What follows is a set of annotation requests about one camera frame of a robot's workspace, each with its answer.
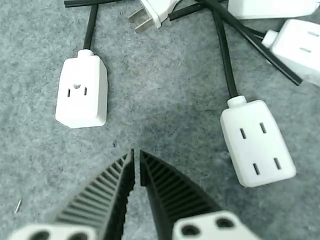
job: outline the white outlet box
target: white outlet box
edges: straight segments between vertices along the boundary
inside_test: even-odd
[[[70,128],[103,126],[107,121],[108,77],[100,57],[88,49],[62,68],[55,119]]]
[[[295,18],[313,14],[319,0],[229,0],[228,11],[237,19]]]
[[[229,211],[216,211],[179,219],[172,240],[262,240]]]
[[[71,224],[34,224],[16,230],[9,240],[96,240],[93,227]]]
[[[281,31],[268,31],[262,44],[292,71],[320,86],[320,25],[290,19]]]
[[[237,96],[228,106],[220,122],[240,184],[253,188],[294,177],[296,167],[265,102]]]

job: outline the screw hole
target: screw hole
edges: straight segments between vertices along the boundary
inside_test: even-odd
[[[219,218],[216,224],[219,228],[233,228],[235,226],[234,223],[227,218]]]
[[[49,232],[40,231],[35,233],[29,240],[48,240],[48,239],[49,239]]]
[[[87,240],[88,237],[84,233],[77,233],[72,235],[68,240]]]
[[[184,236],[196,236],[200,233],[199,228],[193,226],[193,225],[185,225],[181,232]]]

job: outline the white plug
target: white plug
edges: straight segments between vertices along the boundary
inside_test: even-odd
[[[133,23],[137,19],[140,19],[143,15],[147,14],[148,19],[135,28],[136,33],[141,33],[155,25],[156,28],[160,28],[164,20],[168,18],[168,15],[174,10],[175,6],[181,0],[140,0],[143,7],[132,14],[128,20]]]
[[[262,44],[299,77],[320,86],[320,25],[287,20],[278,33],[270,30]]]
[[[108,77],[100,57],[88,49],[62,68],[55,119],[72,129],[103,126],[107,121]]]
[[[216,211],[179,219],[172,240],[261,240],[230,211]]]
[[[71,224],[33,224],[13,232],[9,240],[96,240],[91,226]]]
[[[228,11],[238,19],[295,18],[313,14],[320,0],[229,0]]]
[[[265,102],[237,96],[227,103],[220,122],[240,184],[254,188],[294,177],[296,167]]]

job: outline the gray carpet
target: gray carpet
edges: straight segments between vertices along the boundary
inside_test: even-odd
[[[212,15],[204,10],[137,35],[126,18],[139,7],[138,0],[100,6],[92,47],[108,69],[107,123],[69,129],[55,120],[59,76],[82,47],[90,7],[1,1],[0,239],[44,221],[90,173],[130,148],[175,166],[264,240],[319,239],[320,87],[295,86],[226,27],[239,92],[267,103],[297,168],[293,179],[244,188],[220,126],[229,96]],[[303,19],[320,24],[320,10]],[[245,24],[266,31],[283,22]],[[136,169],[123,239],[154,240]]]

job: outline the outlet slot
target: outlet slot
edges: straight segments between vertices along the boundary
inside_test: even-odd
[[[304,47],[300,47],[300,50],[302,50],[302,51],[305,51],[305,52],[307,52],[307,53],[312,53],[312,51],[311,50],[309,50],[309,49],[307,49],[307,48],[304,48]]]
[[[257,166],[256,163],[253,164],[253,167],[254,167],[255,173],[256,173],[257,175],[260,175],[260,171],[259,171],[259,168],[258,168],[258,166]]]
[[[315,37],[320,37],[319,34],[315,33],[315,32],[312,32],[312,31],[308,31],[308,34],[312,35],[312,36],[315,36]]]
[[[244,130],[243,128],[240,128],[240,131],[241,131],[241,134],[242,134],[243,139],[247,139],[245,130]]]
[[[279,163],[278,158],[275,157],[273,160],[274,160],[274,163],[275,163],[275,165],[276,165],[276,168],[279,169],[279,170],[281,170],[281,165],[280,165],[280,163]]]
[[[262,132],[263,132],[264,134],[266,134],[267,131],[266,131],[266,128],[265,128],[265,125],[264,125],[263,122],[260,122],[260,127],[261,127]]]

